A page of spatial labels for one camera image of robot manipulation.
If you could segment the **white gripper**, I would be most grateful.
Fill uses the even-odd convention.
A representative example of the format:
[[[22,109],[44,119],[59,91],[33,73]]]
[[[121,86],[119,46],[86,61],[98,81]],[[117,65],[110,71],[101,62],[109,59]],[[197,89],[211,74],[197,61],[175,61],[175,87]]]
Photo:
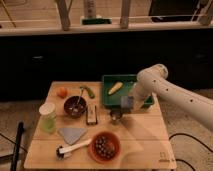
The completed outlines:
[[[134,83],[129,95],[133,97],[133,109],[135,111],[140,110],[147,97],[145,90],[139,83]]]

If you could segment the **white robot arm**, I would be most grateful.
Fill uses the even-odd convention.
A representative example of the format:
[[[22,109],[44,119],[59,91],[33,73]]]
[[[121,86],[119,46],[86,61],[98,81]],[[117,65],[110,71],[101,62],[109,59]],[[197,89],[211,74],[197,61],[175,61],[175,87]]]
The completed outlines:
[[[156,64],[141,70],[136,76],[131,94],[142,102],[151,93],[174,103],[187,111],[195,120],[213,132],[213,100],[176,86],[167,81],[168,69],[163,64]]]

